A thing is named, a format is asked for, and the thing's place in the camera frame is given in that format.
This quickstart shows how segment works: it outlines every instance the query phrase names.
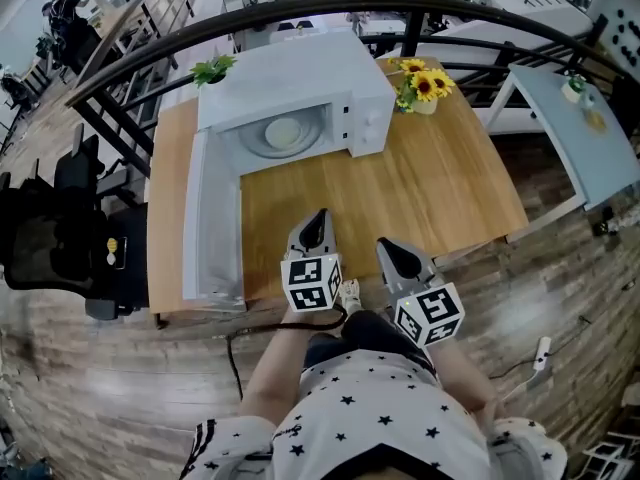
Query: star-patterned shirt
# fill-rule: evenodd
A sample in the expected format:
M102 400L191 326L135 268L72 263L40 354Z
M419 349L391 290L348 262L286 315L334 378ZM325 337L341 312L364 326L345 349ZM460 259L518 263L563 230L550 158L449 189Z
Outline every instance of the star-patterned shirt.
M282 424L257 416L198 426L181 478L355 478L394 467L419 478L559 480L567 454L542 426L498 420L489 436L429 371L356 350L302 374Z

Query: sunflower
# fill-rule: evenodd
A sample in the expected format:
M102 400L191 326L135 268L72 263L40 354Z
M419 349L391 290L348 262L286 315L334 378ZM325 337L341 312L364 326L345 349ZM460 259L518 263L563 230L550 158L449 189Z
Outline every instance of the sunflower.
M424 61L420 59L407 59L400 63L400 68L405 73L416 73L424 71Z
M435 90L438 98L444 98L453 92L451 88L455 87L456 84L443 70L432 69L429 71L429 76L436 86Z
M438 97L436 84L428 71L418 71L411 79L411 87L416 90L419 101L432 101Z

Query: wire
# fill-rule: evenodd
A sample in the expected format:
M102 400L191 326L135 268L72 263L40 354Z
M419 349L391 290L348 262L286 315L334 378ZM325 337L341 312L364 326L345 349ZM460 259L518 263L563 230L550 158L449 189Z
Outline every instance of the wire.
M231 371L233 371L233 376L236 379L236 385L238 386L238 394L240 395L240 400L243 399L244 393L242 391L242 383L240 382L240 374L238 373L238 367L236 366L236 362L233 359L233 340L239 338L240 336L249 336L251 334L262 334L265 332L279 331L281 329L303 329L307 331L331 331L340 327L345 320L347 319L346 310L338 303L333 305L333 309L340 312L340 318L333 323L330 324L267 324L267 325L258 325L256 327L247 327L245 329L238 329L230 334L225 336L227 340L227 357L229 359L229 365L231 366Z
M583 317L582 315L580 315L578 317L578 322L586 323L587 325L584 326L584 327L581 327L580 329L578 329L577 333L575 333L571 338L569 338L565 343L563 343L558 350L548 353L547 357L552 357L552 356L562 352L562 350L567 345L569 345L571 342L576 340L585 331L585 329L587 329L587 327L589 327L591 325L591 322L589 320L587 320L585 317ZM513 370L515 370L519 366L522 366L522 365L525 365L525 364L533 364L534 362L535 362L535 359L525 359L524 361L520 361L519 363L514 364L508 370L506 370L504 373L501 373L500 375L491 375L489 377L489 379L490 380L502 379L503 377L506 377L507 375L509 375Z
M509 398L511 395L513 395L513 394L514 394L516 391L518 391L522 386L525 386L525 385L529 384L529 382L531 382L531 381L535 378L535 376L536 376L536 375L538 375L538 370L534 371L534 372L533 372L533 375L532 375L531 377L529 377L527 380L525 380L524 382L521 382L521 383L520 383L520 384L518 384L515 388L513 388L513 389L509 392L509 394L508 394L507 396L505 396L505 397L502 399L502 401L503 401L503 402L504 402L504 401L506 401L506 400L507 400L507 398Z

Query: floor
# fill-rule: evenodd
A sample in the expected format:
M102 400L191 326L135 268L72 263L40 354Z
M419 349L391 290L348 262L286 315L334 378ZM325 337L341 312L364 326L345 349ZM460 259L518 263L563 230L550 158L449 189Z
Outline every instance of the floor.
M56 158L71 147L78 118L60 110L54 90L0 160L14 186L36 157L50 179ZM571 195L546 138L502 137L496 145L530 218ZM613 206L635 200L620 194ZM640 286L623 290L637 276L640 229L594 239L588 218L574 212L514 246L495 241L445 272L467 312L462 346L488 375L531 359L540 336L553 339L552 351L561 349L508 410L540 421L574 456L615 416L640 344ZM382 309L380 279L362 285L365 307ZM282 311L258 304L240 316L180 314L158 331L147 312L98 322L76 295L11 292L0 282L0 414L24 455L49 457L57 478L174 479L194 426L233 414L237 404L222 336L273 322ZM268 339L236 342L245 382ZM494 382L506 393L530 372L523 365Z

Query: electrical outlet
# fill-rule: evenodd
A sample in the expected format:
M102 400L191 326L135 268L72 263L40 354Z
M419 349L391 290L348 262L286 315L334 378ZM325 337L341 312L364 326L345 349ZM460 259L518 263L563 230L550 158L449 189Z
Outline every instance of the electrical outlet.
M551 338L543 336L538 342L538 351L536 352L536 358L533 360L533 369L537 372L544 370L547 366L547 357L549 357L549 350L551 349Z

